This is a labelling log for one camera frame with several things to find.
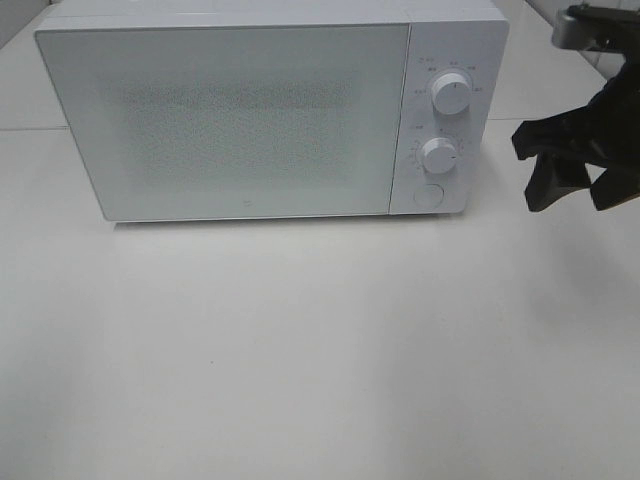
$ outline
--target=white knob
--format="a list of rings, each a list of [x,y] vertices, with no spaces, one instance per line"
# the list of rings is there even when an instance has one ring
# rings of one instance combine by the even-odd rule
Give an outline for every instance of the white knob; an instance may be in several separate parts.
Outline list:
[[[433,106],[443,115],[456,115],[471,103],[471,79],[464,72],[448,72],[431,84]]]
[[[422,165],[429,173],[447,173],[456,165],[458,150],[448,138],[434,138],[420,150]]]

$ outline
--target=microwave door window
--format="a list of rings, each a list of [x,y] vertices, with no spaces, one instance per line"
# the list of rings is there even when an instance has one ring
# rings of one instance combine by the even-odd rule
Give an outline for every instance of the microwave door window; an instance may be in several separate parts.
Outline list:
[[[382,214],[407,30],[50,33],[40,44],[109,219]]]

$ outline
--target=white table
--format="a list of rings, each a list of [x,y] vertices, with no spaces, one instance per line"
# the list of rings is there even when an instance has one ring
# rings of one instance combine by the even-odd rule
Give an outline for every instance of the white table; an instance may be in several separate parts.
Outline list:
[[[530,214],[509,140],[603,84],[549,35],[520,9],[464,215],[115,229],[17,37],[0,478],[636,480],[640,202]]]

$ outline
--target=round button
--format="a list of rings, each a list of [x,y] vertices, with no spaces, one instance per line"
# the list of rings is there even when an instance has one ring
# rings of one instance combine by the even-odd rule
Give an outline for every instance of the round button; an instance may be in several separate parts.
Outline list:
[[[456,165],[458,150],[448,138],[434,138],[420,150],[420,160],[429,173],[447,173]]]
[[[433,106],[443,115],[456,115],[471,103],[471,79],[460,72],[443,73],[431,85]]]
[[[415,191],[413,200],[420,208],[434,209],[444,200],[444,190],[440,185],[423,185]]]

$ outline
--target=white microwave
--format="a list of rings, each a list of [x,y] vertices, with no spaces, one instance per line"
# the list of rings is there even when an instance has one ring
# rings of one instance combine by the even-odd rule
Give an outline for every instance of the white microwave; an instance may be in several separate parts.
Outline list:
[[[489,0],[64,0],[36,30],[107,220],[464,209]]]

